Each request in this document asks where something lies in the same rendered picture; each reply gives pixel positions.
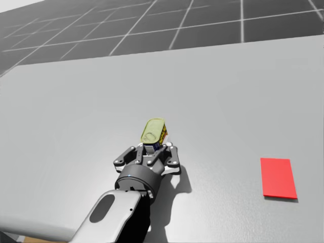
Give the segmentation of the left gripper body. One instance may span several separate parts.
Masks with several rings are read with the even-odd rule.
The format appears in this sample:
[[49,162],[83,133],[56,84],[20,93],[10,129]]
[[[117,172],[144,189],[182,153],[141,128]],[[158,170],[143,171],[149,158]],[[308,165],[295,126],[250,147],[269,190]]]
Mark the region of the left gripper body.
[[147,193],[150,198],[156,198],[160,188],[162,173],[165,166],[160,158],[154,163],[148,165],[149,161],[153,161],[153,156],[144,156],[141,163],[137,163],[138,159],[134,159],[119,174],[115,182],[115,189],[123,191],[139,191]]

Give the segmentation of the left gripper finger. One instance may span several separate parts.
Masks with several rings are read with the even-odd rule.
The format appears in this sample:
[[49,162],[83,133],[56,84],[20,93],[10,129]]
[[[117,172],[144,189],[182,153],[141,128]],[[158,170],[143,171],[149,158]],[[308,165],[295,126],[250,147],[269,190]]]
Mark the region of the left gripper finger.
[[148,155],[147,166],[158,175],[181,174],[178,149],[172,144],[170,136],[164,138],[158,150]]
[[141,165],[143,164],[143,155],[145,154],[145,149],[143,145],[138,145],[137,147],[131,146],[126,149],[120,156],[118,156],[114,161],[113,165],[118,173],[127,165]]

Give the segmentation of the green and blue rectangular can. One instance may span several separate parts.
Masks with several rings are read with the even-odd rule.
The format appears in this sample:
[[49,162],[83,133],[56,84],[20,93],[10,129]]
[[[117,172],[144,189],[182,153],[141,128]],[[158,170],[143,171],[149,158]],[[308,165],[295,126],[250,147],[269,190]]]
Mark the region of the green and blue rectangular can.
[[167,135],[165,120],[163,118],[152,118],[146,123],[140,141],[146,153],[151,155],[162,147]]

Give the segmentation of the pink pad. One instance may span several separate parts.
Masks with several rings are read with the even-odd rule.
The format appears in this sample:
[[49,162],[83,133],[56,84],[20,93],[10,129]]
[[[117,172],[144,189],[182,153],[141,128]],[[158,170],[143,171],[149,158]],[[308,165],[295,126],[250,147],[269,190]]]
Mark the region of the pink pad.
[[298,199],[291,161],[288,158],[260,158],[265,197]]

